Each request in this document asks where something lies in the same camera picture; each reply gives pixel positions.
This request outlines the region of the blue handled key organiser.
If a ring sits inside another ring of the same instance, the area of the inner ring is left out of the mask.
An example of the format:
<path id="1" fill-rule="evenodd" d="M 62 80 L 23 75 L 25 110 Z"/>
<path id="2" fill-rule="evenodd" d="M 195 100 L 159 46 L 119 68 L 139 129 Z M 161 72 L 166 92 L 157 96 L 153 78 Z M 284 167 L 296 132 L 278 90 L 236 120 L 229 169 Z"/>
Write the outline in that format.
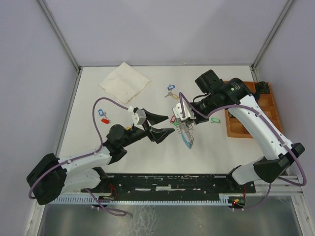
<path id="1" fill-rule="evenodd" d="M 181 135 L 184 144 L 188 149 L 192 149 L 194 143 L 193 127 L 191 123 L 176 120 L 178 125 L 176 126 L 178 133 Z"/>

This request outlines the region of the red tag key bunch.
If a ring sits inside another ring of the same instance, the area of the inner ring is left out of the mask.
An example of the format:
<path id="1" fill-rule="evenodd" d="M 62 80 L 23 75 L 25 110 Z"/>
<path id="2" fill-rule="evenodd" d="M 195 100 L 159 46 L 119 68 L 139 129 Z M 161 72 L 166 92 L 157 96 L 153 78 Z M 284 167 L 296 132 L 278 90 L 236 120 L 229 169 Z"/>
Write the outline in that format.
<path id="1" fill-rule="evenodd" d="M 173 124 L 176 121 L 176 117 L 172 116 L 172 118 L 170 119 L 170 123 Z"/>

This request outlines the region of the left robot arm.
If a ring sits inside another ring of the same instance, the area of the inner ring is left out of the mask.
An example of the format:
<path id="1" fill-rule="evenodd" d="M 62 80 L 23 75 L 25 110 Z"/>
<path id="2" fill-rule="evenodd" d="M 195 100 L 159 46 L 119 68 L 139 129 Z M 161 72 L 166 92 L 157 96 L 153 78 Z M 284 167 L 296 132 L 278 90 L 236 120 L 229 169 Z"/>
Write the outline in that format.
<path id="1" fill-rule="evenodd" d="M 125 148 L 143 138 L 156 144 L 163 142 L 175 130 L 156 129 L 153 125 L 167 119 L 167 116 L 138 109 L 133 114 L 134 124 L 130 129 L 113 125 L 106 140 L 94 150 L 66 158 L 56 157 L 53 153 L 45 155 L 27 176 L 31 188 L 29 198 L 37 200 L 39 205 L 46 205 L 63 193 L 85 188 L 105 191 L 109 180 L 101 167 L 120 161 L 127 153 Z"/>

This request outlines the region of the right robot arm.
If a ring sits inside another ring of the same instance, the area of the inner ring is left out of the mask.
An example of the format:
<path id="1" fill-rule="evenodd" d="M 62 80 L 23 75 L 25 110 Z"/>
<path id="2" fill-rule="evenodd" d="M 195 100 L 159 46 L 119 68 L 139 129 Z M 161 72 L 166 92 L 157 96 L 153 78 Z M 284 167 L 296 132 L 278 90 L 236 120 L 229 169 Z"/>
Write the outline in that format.
<path id="1" fill-rule="evenodd" d="M 206 94 L 200 101 L 188 103 L 195 124 L 207 122 L 220 109 L 228 110 L 255 139 L 263 153 L 262 158 L 230 172 L 231 177 L 225 181 L 229 191 L 238 192 L 244 184 L 256 180 L 272 183 L 293 163 L 301 168 L 298 157 L 305 151 L 304 146 L 293 143 L 281 133 L 241 79 L 224 82 L 213 70 L 208 70 L 195 83 Z"/>

